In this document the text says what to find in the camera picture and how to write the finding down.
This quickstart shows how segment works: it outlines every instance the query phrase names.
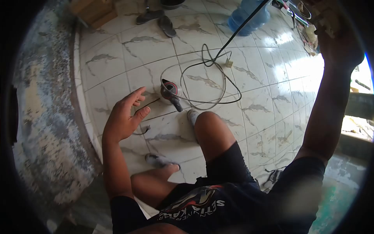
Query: cardboard box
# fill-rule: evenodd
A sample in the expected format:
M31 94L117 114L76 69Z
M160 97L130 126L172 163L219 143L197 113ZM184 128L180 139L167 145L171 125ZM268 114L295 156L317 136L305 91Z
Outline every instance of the cardboard box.
M112 19L114 19L116 17L117 17L116 11L112 10L111 12L109 12L108 14L106 14L104 17L102 17L102 18L96 20L95 22L93 22L91 24L91 27L94 28L94 29L98 29L101 26L103 26L105 23L111 21Z
M113 17L115 10L112 0L73 0L70 9L89 25L98 25L99 23L96 22L103 22L103 18L115 18Z

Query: shorts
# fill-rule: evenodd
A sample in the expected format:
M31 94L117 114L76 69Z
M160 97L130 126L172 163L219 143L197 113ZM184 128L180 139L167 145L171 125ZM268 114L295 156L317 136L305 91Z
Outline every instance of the shorts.
M197 178L195 184L178 184L169 195L161 201L156 209L162 210L193 189L203 186L219 185L223 183L253 183L253 186L260 189L258 183L253 179L244 163L244 158L237 142L223 154L206 163L206 175L207 177Z

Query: skin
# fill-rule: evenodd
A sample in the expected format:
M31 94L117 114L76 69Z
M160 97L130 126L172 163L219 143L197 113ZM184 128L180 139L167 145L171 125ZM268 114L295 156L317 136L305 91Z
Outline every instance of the skin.
M323 31L318 34L318 40L325 60L325 69L303 145L294 160L306 156L317 157L327 165L339 140L348 102L350 75L363 61L364 54L350 30L342 32L334 39ZM171 165L153 169L130 178L119 146L119 142L131 136L150 112L149 107L144 107L134 116L130 114L132 106L139 106L140 102L144 101L145 97L141 95L144 91L145 87L142 87L118 101L110 114L102 138L103 175L109 198L127 196L133 199L134 192L141 200L156 207L177 185L167 179L178 171L179 167ZM199 115L195 124L195 135L206 161L219 156L235 142L227 125L212 112ZM154 224L133 233L184 232L170 224Z

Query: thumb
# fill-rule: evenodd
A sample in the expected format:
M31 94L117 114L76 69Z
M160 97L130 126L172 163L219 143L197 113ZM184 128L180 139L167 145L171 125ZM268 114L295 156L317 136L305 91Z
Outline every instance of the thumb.
M131 117L131 122L138 126L140 122L151 112L151 108L148 106L145 106L141 108L140 110L137 110L133 117Z

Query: blue water gallon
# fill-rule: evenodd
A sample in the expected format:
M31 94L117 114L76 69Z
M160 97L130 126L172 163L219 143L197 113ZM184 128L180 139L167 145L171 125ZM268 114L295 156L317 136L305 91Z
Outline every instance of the blue water gallon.
M252 14L252 12L261 4L262 0L242 0L240 6L233 11L227 20L231 31L235 32L239 26ZM267 6L264 6L238 33L239 36L248 36L259 27L267 23L270 19L270 13Z

